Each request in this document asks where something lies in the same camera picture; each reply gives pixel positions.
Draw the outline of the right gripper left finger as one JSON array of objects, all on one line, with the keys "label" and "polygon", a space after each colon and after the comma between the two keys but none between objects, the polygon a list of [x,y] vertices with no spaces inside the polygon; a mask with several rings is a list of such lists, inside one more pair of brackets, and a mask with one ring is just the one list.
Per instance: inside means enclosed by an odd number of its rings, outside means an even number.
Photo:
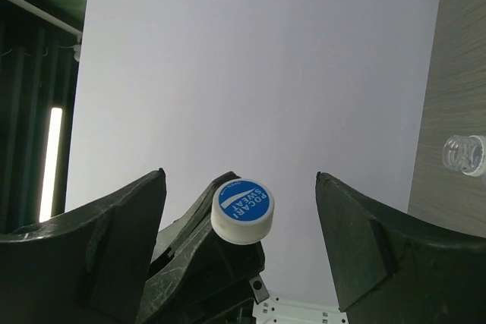
[{"label": "right gripper left finger", "polygon": [[166,199],[151,171],[1,237],[3,323],[133,323]]}]

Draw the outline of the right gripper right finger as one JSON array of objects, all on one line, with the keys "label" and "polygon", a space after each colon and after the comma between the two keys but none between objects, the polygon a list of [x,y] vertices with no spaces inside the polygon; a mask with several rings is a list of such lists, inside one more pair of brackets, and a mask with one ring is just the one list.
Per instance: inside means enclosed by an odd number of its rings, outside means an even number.
[{"label": "right gripper right finger", "polygon": [[424,222],[334,176],[315,197],[339,310],[350,323],[483,323],[485,240]]}]

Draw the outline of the clear unlabelled plastic bottle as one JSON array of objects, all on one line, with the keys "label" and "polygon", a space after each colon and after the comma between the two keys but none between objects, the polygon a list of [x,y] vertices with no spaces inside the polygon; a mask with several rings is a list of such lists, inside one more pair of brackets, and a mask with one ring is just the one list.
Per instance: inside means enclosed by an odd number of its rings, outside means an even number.
[{"label": "clear unlabelled plastic bottle", "polygon": [[452,171],[481,177],[485,174],[485,136],[450,137],[443,146],[442,160],[443,165]]}]

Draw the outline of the white blue bottle cap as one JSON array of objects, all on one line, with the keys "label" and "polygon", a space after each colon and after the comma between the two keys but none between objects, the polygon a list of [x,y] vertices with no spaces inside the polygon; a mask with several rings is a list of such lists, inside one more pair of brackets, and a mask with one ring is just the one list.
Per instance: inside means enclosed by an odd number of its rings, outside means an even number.
[{"label": "white blue bottle cap", "polygon": [[237,178],[217,188],[210,223],[214,232],[230,244],[256,244],[270,233],[274,208],[274,198],[267,187]]}]

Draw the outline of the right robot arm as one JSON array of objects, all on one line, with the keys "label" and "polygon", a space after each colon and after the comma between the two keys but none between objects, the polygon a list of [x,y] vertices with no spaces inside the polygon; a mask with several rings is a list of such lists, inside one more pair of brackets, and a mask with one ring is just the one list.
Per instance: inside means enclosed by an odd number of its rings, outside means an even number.
[{"label": "right robot arm", "polygon": [[[224,241],[210,218],[230,191],[214,180],[159,228],[158,169],[108,196],[1,237],[3,323],[253,323],[270,295],[260,238]],[[340,312],[349,323],[483,323],[485,240],[423,222],[327,173],[315,196]]]}]

